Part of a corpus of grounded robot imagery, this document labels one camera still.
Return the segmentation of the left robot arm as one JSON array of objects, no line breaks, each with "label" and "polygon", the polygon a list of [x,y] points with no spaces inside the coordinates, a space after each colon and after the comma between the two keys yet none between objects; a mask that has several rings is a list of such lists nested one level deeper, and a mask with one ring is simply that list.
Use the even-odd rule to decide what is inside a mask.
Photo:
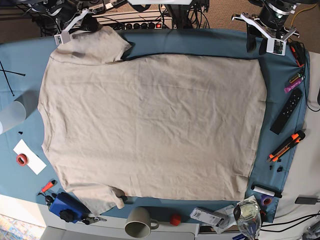
[{"label": "left robot arm", "polygon": [[290,14],[295,12],[296,4],[284,0],[251,0],[251,4],[261,7],[261,11],[256,14],[233,14],[233,21],[246,23],[246,50],[252,52],[257,47],[257,38],[262,39],[259,54],[266,53],[284,56],[286,53],[288,39],[300,34],[296,28],[285,27],[285,22]]}]

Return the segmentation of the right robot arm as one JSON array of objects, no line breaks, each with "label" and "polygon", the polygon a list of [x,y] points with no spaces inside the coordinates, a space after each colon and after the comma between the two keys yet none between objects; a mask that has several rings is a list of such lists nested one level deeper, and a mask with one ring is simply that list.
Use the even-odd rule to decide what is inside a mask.
[{"label": "right robot arm", "polygon": [[28,6],[26,14],[32,11],[53,20],[57,45],[70,42],[71,34],[77,31],[94,33],[100,28],[94,18],[95,11],[89,9],[88,0],[15,0],[14,3]]}]

